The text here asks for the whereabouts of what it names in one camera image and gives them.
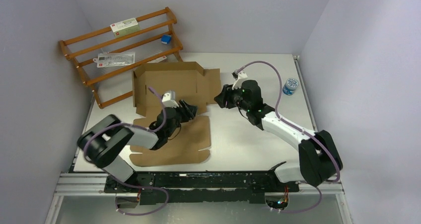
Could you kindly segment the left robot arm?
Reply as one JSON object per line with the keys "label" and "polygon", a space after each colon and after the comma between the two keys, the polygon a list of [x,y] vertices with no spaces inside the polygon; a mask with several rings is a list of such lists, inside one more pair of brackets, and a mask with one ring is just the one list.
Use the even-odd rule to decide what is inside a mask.
{"label": "left robot arm", "polygon": [[136,171],[120,157],[130,142],[150,150],[163,147],[182,123],[196,117],[198,107],[179,100],[176,108],[165,107],[154,122],[145,128],[123,123],[111,114],[102,119],[77,140],[86,161],[110,174],[125,192],[140,187]]}

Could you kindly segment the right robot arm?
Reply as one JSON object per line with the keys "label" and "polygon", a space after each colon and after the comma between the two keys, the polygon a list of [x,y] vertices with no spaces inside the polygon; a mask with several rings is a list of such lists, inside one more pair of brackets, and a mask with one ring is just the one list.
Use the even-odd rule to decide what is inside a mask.
{"label": "right robot arm", "polygon": [[288,182],[295,181],[317,187],[331,181],[343,168],[331,134],[325,130],[308,130],[279,115],[275,108],[263,102],[255,80],[243,82],[240,88],[226,84],[214,100],[220,108],[245,111],[252,125],[279,137],[298,152],[297,161],[283,161],[271,168],[274,174],[268,177],[268,186],[273,191],[280,191]]}

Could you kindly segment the brown cardboard box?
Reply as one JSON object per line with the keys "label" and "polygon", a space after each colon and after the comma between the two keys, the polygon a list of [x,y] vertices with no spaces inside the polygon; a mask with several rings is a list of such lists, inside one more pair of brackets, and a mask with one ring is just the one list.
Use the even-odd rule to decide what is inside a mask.
{"label": "brown cardboard box", "polygon": [[211,126],[205,113],[221,91],[219,69],[197,62],[144,63],[133,73],[134,125],[157,130],[152,148],[131,142],[139,167],[199,164],[210,156]]}

